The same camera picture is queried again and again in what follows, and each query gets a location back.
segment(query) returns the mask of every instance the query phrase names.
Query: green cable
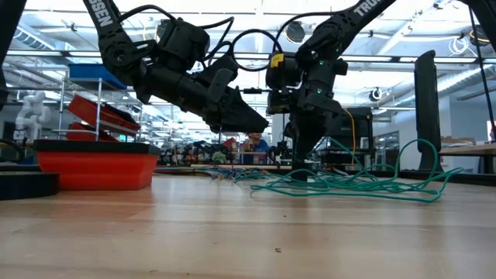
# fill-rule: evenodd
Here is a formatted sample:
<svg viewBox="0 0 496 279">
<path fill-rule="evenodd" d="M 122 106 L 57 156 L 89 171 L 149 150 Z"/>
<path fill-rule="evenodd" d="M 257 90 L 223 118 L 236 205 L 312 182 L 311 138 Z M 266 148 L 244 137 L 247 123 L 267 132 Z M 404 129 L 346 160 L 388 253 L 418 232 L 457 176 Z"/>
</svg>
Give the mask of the green cable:
<svg viewBox="0 0 496 279">
<path fill-rule="evenodd" d="M 333 143 L 349 153 L 353 159 L 357 162 L 360 167 L 360 172 L 353 176 L 343 176 L 338 174 L 332 174 L 327 171 L 319 171 L 318 174 L 310 170 L 293 170 L 289 174 L 284 176 L 276 175 L 266 175 L 266 174 L 238 174 L 235 177 L 235 182 L 242 181 L 246 179 L 268 179 L 277 178 L 275 181 L 268 182 L 265 185 L 252 185 L 250 188 L 254 191 L 268 190 L 277 192 L 284 195 L 289 195 L 291 197 L 310 197 L 310 196 L 354 196 L 354 197 L 373 197 L 373 198 L 389 198 L 394 200 L 402 201 L 414 201 L 414 202 L 426 202 L 431 203 L 437 201 L 441 198 L 449 179 L 454 175 L 463 171 L 463 168 L 458 167 L 456 169 L 447 171 L 442 174 L 436 175 L 435 166 L 438 164 L 438 153 L 436 148 L 427 140 L 415 139 L 407 143 L 400 151 L 398 155 L 398 160 L 395 166 L 389 164 L 376 164 L 365 168 L 360 161 L 355 157 L 355 155 L 345 148 L 340 142 L 335 139 L 331 139 Z M 422 182 L 415 183 L 405 183 L 396 181 L 399 176 L 400 171 L 400 158 L 405 151 L 405 149 L 412 143 L 422 142 L 427 143 L 434 156 L 434 167 L 431 170 L 429 177 Z M 388 169 L 394 170 L 394 176 L 386 180 L 379 180 L 374 175 L 370 174 L 369 171 L 375 167 L 386 167 Z M 291 178 L 291 175 L 297 172 L 305 172 L 309 174 L 312 182 L 297 181 Z M 443 179 L 444 182 L 440 189 L 428 189 L 427 187 L 433 181 Z M 421 195 L 428 195 L 428 198 L 420 197 L 408 197 L 409 193 L 416 193 Z"/>
</svg>

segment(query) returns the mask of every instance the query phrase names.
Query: person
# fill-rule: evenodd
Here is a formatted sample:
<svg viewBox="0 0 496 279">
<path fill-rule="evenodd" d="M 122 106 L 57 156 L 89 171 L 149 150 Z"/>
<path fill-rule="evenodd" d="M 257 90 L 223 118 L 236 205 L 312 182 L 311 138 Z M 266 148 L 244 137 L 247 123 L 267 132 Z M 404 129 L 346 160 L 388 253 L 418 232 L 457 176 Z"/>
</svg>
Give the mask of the person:
<svg viewBox="0 0 496 279">
<path fill-rule="evenodd" d="M 261 133 L 247 133 L 248 137 L 250 138 L 251 148 L 246 148 L 246 151 L 251 151 L 251 152 L 268 152 L 269 151 L 269 145 L 265 140 L 262 139 L 262 134 Z M 258 157 L 258 161 L 265 162 L 266 160 L 266 155 L 255 155 Z M 253 164 L 253 155 L 244 155 L 243 156 L 243 163 L 244 164 Z"/>
</svg>

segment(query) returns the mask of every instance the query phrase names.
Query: blue bin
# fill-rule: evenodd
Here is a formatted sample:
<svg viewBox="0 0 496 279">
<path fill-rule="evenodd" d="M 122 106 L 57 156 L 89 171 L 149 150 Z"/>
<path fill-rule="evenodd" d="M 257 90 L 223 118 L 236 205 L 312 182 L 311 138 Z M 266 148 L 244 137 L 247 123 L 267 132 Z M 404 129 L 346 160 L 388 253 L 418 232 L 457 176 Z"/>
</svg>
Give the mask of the blue bin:
<svg viewBox="0 0 496 279">
<path fill-rule="evenodd" d="M 75 84 L 89 90 L 98 90 L 98 82 L 95 80 L 99 78 L 111 85 L 103 84 L 104 90 L 127 89 L 127 86 L 114 77 L 103 64 L 70 64 L 69 78 L 74 79 Z"/>
</svg>

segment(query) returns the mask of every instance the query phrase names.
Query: yellow label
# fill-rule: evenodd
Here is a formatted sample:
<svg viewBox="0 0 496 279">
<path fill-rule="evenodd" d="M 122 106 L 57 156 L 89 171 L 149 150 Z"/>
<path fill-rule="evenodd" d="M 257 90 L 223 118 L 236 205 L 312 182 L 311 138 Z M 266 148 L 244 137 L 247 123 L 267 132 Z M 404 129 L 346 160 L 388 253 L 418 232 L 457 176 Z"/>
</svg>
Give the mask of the yellow label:
<svg viewBox="0 0 496 279">
<path fill-rule="evenodd" d="M 279 67 L 279 63 L 284 61 L 284 54 L 278 53 L 270 59 L 270 67 Z"/>
</svg>

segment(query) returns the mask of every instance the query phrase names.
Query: white robot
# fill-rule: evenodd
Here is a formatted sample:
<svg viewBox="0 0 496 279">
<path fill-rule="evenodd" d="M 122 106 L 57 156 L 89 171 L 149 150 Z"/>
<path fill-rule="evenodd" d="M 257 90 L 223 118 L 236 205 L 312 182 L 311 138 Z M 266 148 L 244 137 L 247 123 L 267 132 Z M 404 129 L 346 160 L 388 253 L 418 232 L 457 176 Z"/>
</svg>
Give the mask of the white robot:
<svg viewBox="0 0 496 279">
<path fill-rule="evenodd" d="M 45 92 L 29 93 L 23 100 L 22 109 L 15 118 L 14 140 L 39 139 L 42 124 L 50 121 L 50 108 L 43 106 Z"/>
</svg>

